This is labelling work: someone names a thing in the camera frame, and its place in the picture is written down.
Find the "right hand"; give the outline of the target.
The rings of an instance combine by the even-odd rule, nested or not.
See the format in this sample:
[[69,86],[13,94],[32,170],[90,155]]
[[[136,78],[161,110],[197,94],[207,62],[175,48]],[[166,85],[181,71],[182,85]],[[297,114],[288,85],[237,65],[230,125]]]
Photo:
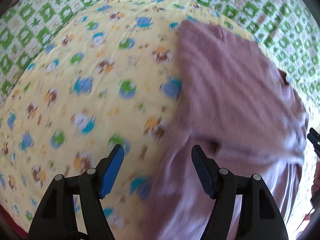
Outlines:
[[312,197],[310,199],[310,202],[313,207],[317,206],[317,202],[319,200],[319,187],[320,187],[319,178],[315,178],[313,181],[313,185],[311,187]]

